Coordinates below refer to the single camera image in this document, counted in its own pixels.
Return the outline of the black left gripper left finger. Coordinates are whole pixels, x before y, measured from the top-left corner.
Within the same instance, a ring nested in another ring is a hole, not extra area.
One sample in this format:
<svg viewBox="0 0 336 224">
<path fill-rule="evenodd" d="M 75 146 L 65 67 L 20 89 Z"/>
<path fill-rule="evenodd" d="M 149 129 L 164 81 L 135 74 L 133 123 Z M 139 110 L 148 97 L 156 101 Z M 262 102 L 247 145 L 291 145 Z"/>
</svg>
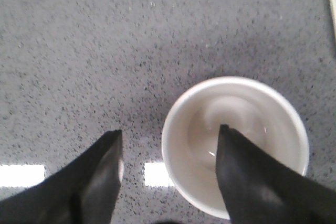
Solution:
<svg viewBox="0 0 336 224">
<path fill-rule="evenodd" d="M 1 223 L 110 223 L 123 176 L 122 131 L 105 132 L 42 183 L 1 201 Z"/>
</svg>

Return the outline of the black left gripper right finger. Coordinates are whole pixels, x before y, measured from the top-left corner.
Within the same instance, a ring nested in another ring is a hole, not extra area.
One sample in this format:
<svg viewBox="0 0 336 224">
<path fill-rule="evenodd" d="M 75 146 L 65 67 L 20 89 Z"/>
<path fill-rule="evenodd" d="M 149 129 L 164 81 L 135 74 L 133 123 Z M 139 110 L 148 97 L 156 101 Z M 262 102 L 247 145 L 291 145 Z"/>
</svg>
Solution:
<svg viewBox="0 0 336 224">
<path fill-rule="evenodd" d="M 335 191 L 219 128 L 216 177 L 231 223 L 335 223 Z"/>
</svg>

